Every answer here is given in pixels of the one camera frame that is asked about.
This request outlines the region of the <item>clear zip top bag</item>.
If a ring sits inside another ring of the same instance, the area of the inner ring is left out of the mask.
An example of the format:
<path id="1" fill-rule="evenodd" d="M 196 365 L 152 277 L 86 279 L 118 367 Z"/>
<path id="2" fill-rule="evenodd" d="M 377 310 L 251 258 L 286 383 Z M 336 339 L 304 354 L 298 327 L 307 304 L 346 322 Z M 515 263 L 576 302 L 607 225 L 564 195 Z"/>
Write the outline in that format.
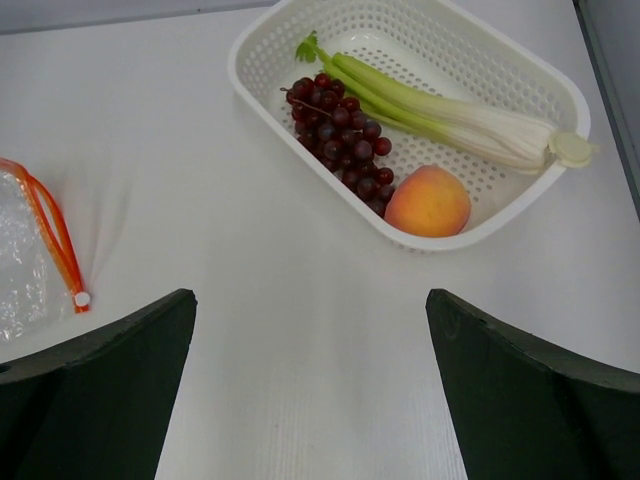
<path id="1" fill-rule="evenodd" d="M 21 164 L 1 160 L 1 341 L 90 310 L 56 200 Z"/>

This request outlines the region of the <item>orange fake peach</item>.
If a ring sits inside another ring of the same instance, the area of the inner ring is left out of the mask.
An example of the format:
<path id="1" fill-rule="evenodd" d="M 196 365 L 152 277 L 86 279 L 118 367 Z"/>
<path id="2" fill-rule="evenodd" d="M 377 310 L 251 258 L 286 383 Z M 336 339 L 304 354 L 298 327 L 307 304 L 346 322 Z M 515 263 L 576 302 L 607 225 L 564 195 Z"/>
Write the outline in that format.
<path id="1" fill-rule="evenodd" d="M 464 229 L 471 209 L 470 196 L 457 177 L 441 167 L 426 165 L 399 184 L 384 219 L 411 235 L 444 238 Z"/>

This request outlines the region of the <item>green fake scallion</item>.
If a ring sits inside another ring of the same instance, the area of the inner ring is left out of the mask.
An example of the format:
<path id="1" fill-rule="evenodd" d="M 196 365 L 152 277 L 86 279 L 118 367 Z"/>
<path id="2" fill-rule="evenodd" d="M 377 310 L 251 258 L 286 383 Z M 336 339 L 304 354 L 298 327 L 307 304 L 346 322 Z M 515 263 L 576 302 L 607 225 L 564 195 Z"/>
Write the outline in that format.
<path id="1" fill-rule="evenodd" d="M 294 58 L 319 61 L 376 120 L 523 173 L 538 174 L 552 163 L 582 168 L 597 150 L 549 120 L 423 92 L 352 56 L 330 55 L 318 45 L 315 32 L 297 46 Z"/>

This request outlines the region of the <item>purple fake grapes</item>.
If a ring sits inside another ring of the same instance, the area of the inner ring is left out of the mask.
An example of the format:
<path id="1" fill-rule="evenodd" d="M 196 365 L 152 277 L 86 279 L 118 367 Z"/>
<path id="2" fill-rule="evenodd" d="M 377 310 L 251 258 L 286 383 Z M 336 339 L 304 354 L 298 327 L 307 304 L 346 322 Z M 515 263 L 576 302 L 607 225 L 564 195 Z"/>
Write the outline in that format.
<path id="1" fill-rule="evenodd" d="M 376 215 L 385 215 L 395 192 L 394 172 L 376 160 L 391 153 L 381 125 L 339 79 L 319 73 L 282 88 L 297 141 Z"/>

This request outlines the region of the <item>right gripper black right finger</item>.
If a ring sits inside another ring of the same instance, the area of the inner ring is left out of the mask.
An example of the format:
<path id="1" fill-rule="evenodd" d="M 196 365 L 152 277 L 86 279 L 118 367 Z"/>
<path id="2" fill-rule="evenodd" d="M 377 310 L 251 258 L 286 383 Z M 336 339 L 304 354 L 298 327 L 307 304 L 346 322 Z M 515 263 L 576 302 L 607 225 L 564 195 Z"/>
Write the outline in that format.
<path id="1" fill-rule="evenodd" d="M 638 478 L 638 374 L 444 289 L 429 292 L 426 315 L 468 478 Z"/>

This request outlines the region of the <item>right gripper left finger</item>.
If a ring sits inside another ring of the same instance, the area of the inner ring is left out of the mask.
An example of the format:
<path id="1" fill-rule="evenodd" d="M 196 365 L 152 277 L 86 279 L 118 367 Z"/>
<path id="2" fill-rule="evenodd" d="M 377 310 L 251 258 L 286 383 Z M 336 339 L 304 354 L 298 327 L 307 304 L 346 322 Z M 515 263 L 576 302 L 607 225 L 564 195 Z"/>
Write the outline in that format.
<path id="1" fill-rule="evenodd" d="M 1 366 L 4 479 L 152 479 L 196 320 L 178 289 Z"/>

